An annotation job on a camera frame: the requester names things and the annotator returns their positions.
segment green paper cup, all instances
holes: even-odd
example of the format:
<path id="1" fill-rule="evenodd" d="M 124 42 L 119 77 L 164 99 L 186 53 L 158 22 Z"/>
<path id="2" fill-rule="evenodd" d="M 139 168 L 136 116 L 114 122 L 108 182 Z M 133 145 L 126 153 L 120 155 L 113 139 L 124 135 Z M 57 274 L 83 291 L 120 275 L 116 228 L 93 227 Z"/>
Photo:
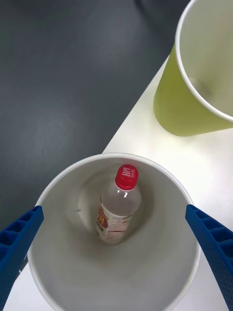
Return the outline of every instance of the green paper cup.
<path id="1" fill-rule="evenodd" d="M 159 123 L 179 136 L 233 127 L 233 1 L 192 0 L 154 96 Z"/>

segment bottle cap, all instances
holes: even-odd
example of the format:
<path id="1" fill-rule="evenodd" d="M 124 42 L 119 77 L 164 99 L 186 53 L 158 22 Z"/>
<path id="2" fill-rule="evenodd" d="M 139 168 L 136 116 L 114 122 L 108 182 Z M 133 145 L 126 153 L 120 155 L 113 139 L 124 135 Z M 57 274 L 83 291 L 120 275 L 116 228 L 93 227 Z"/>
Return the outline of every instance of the bottle cap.
<path id="1" fill-rule="evenodd" d="M 116 174 L 116 185 L 122 190 L 132 190 L 136 186 L 138 179 L 137 169 L 129 164 L 122 165 Z"/>

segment water bottle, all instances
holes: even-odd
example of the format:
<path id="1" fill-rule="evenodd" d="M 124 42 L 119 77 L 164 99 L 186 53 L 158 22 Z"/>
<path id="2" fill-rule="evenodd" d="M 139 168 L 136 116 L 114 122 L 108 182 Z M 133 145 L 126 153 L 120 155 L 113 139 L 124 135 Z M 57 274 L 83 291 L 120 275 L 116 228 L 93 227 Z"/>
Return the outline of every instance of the water bottle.
<path id="1" fill-rule="evenodd" d="M 116 244 L 123 240 L 132 215 L 141 204 L 137 180 L 137 169 L 122 165 L 115 180 L 102 190 L 96 231 L 103 242 Z"/>

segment white table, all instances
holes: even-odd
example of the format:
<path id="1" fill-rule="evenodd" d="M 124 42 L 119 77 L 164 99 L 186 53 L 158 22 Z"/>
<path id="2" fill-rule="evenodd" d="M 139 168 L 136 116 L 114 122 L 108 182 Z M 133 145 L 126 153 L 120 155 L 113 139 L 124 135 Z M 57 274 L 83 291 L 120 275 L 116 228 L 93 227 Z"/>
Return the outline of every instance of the white table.
<path id="1" fill-rule="evenodd" d="M 104 152 L 132 153 L 164 166 L 184 185 L 198 208 L 233 230 L 233 129 L 193 137 L 178 137 L 164 130 L 152 109 L 164 67 L 165 64 Z M 4 311 L 18 310 L 52 310 L 34 284 L 28 264 L 4 308 Z M 174 310 L 228 310 L 203 254 L 190 288 Z"/>

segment bottle label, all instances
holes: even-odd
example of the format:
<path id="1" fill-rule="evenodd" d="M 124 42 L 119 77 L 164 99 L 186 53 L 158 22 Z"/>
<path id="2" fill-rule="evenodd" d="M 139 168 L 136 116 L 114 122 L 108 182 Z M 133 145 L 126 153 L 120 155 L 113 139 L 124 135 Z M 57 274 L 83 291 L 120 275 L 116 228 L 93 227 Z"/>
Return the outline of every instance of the bottle label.
<path id="1" fill-rule="evenodd" d="M 96 231 L 100 239 L 106 243 L 120 242 L 128 227 L 130 216 L 118 216 L 108 211 L 103 204 L 100 205 L 96 223 Z"/>

